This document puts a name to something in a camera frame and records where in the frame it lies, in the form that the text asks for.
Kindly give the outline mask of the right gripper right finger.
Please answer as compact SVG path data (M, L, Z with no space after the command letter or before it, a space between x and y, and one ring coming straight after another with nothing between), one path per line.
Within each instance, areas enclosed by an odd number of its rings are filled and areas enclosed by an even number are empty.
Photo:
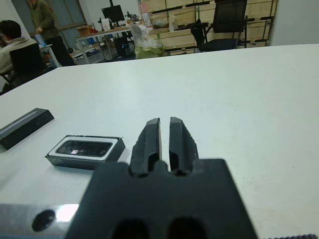
M171 117L169 124L169 163L173 174L192 172L195 161L199 159L197 145L184 122Z

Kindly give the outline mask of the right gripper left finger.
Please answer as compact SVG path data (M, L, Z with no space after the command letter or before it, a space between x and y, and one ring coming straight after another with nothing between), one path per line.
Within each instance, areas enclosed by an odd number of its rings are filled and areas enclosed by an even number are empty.
M160 119L147 121L133 147L130 170L136 175L153 171L155 164L161 160Z

